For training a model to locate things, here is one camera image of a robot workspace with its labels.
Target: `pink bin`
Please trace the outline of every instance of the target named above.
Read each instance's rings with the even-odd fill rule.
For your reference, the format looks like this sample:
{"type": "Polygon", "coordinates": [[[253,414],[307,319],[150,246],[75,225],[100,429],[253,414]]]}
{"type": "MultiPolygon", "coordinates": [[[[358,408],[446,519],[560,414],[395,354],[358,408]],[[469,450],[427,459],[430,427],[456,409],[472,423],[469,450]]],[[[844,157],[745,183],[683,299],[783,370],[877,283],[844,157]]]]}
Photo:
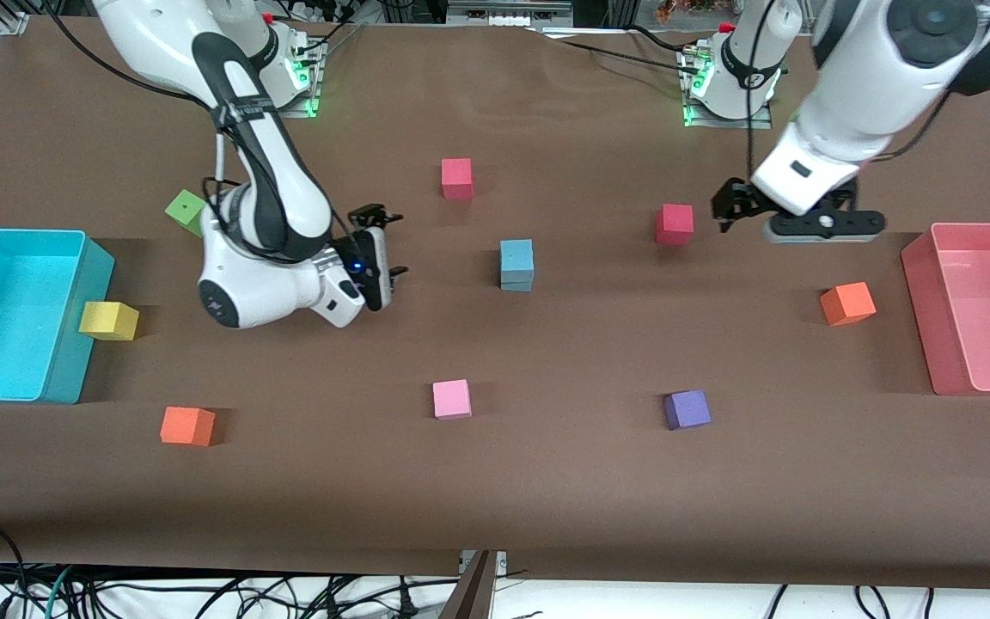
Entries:
{"type": "Polygon", "coordinates": [[[990,395],[990,224],[933,224],[901,259],[938,395],[990,395]]]}

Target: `cube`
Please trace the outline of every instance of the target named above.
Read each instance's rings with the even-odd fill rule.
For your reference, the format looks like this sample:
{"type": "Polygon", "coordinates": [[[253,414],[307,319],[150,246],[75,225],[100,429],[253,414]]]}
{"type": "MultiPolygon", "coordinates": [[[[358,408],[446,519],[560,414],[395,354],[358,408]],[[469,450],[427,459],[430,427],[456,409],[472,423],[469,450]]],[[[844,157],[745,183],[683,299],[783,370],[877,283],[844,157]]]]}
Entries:
{"type": "Polygon", "coordinates": [[[682,246],[694,235],[694,208],[689,204],[664,204],[656,215],[656,243],[682,246]]]}
{"type": "Polygon", "coordinates": [[[503,283],[503,285],[523,285],[523,283],[533,283],[533,240],[514,239],[499,242],[498,261],[499,283],[503,283]]]}
{"type": "Polygon", "coordinates": [[[520,285],[516,285],[516,283],[505,283],[505,285],[499,285],[499,287],[507,292],[534,292],[534,282],[522,282],[520,285]]]}
{"type": "Polygon", "coordinates": [[[205,201],[189,193],[186,189],[181,189],[181,193],[170,201],[166,207],[166,214],[197,236],[201,236],[201,211],[205,210],[205,201]]]}
{"type": "Polygon", "coordinates": [[[471,158],[444,158],[441,160],[441,193],[445,199],[472,199],[471,158]]]}
{"type": "Polygon", "coordinates": [[[133,341],[140,312],[123,303],[88,301],[82,309],[79,333],[95,340],[133,341]]]}
{"type": "Polygon", "coordinates": [[[472,401],[467,380],[433,384],[433,416],[440,420],[471,418],[472,401]]]}
{"type": "Polygon", "coordinates": [[[671,430],[704,426],[711,422],[708,414],[708,402],[702,390],[683,391],[667,396],[663,407],[667,410],[667,427],[671,430]]]}
{"type": "Polygon", "coordinates": [[[167,407],[158,436],[163,443],[208,447],[216,413],[204,408],[167,407]]]}
{"type": "Polygon", "coordinates": [[[877,313],[877,306],[873,305],[873,297],[870,297],[869,286],[865,282],[833,287],[822,294],[820,305],[828,318],[828,325],[833,328],[863,321],[877,313]]]}

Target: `brown tabletop surface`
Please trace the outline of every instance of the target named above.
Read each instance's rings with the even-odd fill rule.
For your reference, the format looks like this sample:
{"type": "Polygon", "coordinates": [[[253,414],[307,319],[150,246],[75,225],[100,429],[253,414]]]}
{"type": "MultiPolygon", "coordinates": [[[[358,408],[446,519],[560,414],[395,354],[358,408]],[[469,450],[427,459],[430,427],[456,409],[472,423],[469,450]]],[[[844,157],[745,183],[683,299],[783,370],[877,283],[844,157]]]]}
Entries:
{"type": "MultiPolygon", "coordinates": [[[[758,156],[814,83],[807,45],[758,156]]],[[[928,224],[990,222],[990,93],[861,175],[880,239],[800,247],[716,231],[743,131],[683,128],[677,97],[520,28],[362,28],[287,126],[341,211],[406,215],[389,254],[412,271],[349,328],[233,332],[162,212],[211,174],[208,117],[32,20],[0,43],[0,226],[87,231],[142,337],[97,342],[74,407],[0,405],[0,525],[29,561],[453,573],[496,548],[535,577],[990,587],[990,399],[930,391],[899,260],[928,224]],[[440,197],[452,156],[471,204],[440,197]],[[653,243],[663,203],[696,205],[687,247],[653,243]],[[533,293],[499,290],[507,238],[534,239],[533,293]],[[818,294],[860,279],[877,316],[826,326],[818,294]],[[474,418],[433,419],[458,377],[474,418]],[[669,432],[663,395],[690,389],[712,423],[669,432]],[[223,444],[162,445],[168,405],[218,411],[223,444]]]]}

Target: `blue bin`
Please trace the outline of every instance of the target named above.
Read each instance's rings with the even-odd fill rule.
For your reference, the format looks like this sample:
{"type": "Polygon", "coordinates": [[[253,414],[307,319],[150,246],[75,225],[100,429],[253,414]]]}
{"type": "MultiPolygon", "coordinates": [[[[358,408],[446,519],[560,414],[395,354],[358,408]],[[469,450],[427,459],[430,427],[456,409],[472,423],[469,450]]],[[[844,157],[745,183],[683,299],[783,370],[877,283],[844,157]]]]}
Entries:
{"type": "Polygon", "coordinates": [[[85,232],[0,229],[0,401],[78,402],[94,347],[83,307],[112,276],[85,232]]]}

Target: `orange cube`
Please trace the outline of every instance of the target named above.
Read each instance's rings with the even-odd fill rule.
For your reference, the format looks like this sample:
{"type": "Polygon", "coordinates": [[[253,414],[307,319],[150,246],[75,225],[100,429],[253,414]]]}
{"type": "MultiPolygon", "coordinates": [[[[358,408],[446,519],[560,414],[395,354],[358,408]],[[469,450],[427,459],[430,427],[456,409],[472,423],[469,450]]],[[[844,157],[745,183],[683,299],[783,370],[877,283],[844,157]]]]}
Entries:
{"type": "Polygon", "coordinates": [[[204,408],[167,407],[158,435],[164,443],[208,447],[216,418],[216,413],[204,408]]]}
{"type": "Polygon", "coordinates": [[[833,328],[863,321],[877,313],[873,297],[869,295],[869,286],[865,282],[833,287],[822,294],[820,305],[824,306],[824,316],[833,328]]]}

